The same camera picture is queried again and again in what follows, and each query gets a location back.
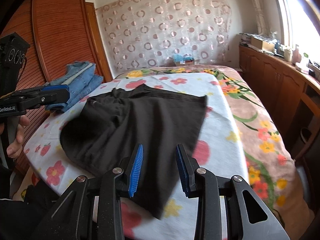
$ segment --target black cable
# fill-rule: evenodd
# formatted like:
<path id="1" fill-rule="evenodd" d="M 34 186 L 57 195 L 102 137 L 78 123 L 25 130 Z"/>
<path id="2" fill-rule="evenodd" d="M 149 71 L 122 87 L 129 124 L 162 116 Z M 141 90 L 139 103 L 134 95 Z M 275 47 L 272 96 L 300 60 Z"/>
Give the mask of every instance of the black cable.
<path id="1" fill-rule="evenodd" d="M 18 78 L 18 82 L 19 82 L 19 80 L 20 80 L 20 78 L 21 78 L 21 76 L 22 76 L 22 74 L 23 74 L 23 72 L 24 72 L 24 69 L 26 68 L 27 57 L 24 57 L 24 59 L 25 59 L 26 61 L 25 61 L 25 63 L 24 63 L 24 66 L 23 66 L 23 69 L 22 69 L 22 71 L 21 71 L 21 74 L 20 74 L 20 76 L 19 76 L 19 78 Z"/>

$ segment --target white floral sheet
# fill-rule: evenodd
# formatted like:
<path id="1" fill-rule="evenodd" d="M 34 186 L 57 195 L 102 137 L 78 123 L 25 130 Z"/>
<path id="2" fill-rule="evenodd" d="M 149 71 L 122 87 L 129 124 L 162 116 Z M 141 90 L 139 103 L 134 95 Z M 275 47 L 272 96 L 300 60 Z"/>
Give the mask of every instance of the white floral sheet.
<path id="1" fill-rule="evenodd" d="M 131 90 L 141 84 L 195 96 L 207 95 L 207 115 L 193 157 L 197 159 L 200 166 L 217 176 L 230 178 L 237 174 L 249 182 L 243 147 L 239 140 L 235 120 L 219 82 L 213 75 L 207 73 L 115 79 L 100 85 L 66 113 L 51 114 L 24 149 L 37 176 L 46 181 L 59 195 L 77 176 L 86 175 L 91 178 L 91 174 L 73 164 L 65 155 L 59 141 L 60 131 L 69 120 L 79 115 L 90 96 L 110 92 L 113 88 Z M 194 239 L 197 205 L 197 199 L 185 197 L 180 181 L 174 188 L 161 220 L 153 218 L 147 211 L 130 200 L 122 199 L 124 234 L 130 238 L 143 240 L 150 240 L 150 236 L 154 240 Z M 221 213 L 224 238 L 227 237 L 224 203 L 221 205 Z"/>

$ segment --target blue rubber tip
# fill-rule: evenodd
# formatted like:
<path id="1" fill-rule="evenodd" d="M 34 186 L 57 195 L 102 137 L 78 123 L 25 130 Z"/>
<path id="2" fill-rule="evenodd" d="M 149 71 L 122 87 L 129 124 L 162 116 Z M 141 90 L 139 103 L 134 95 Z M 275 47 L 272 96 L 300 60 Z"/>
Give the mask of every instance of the blue rubber tip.
<path id="1" fill-rule="evenodd" d="M 143 161 L 143 145 L 140 144 L 138 147 L 136 158 L 134 159 L 131 173 L 130 173 L 129 197 L 133 197 L 134 193 L 137 191 L 142 161 Z"/>
<path id="2" fill-rule="evenodd" d="M 188 197 L 190 192 L 189 176 L 179 146 L 176 147 L 176 161 L 179 170 L 182 190 L 186 194 L 186 197 Z"/>

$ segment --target pink bottle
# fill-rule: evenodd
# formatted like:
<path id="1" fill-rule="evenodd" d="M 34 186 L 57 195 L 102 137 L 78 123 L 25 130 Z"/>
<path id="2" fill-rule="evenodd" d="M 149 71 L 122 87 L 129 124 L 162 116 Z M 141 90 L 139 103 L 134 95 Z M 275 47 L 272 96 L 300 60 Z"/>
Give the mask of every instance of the pink bottle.
<path id="1" fill-rule="evenodd" d="M 297 62 L 300 63 L 302 60 L 302 55 L 299 52 L 299 45 L 296 44 L 296 49 L 294 50 L 292 54 L 292 64 L 296 64 Z"/>

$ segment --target window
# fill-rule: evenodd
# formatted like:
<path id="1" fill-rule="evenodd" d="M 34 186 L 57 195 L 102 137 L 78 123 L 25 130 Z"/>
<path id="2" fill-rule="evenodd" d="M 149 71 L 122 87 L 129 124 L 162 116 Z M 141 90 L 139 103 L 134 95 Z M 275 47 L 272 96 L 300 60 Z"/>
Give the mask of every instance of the window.
<path id="1" fill-rule="evenodd" d="M 283 43 L 295 48 L 320 63 L 320 35 L 297 0 L 278 0 L 283 23 Z"/>

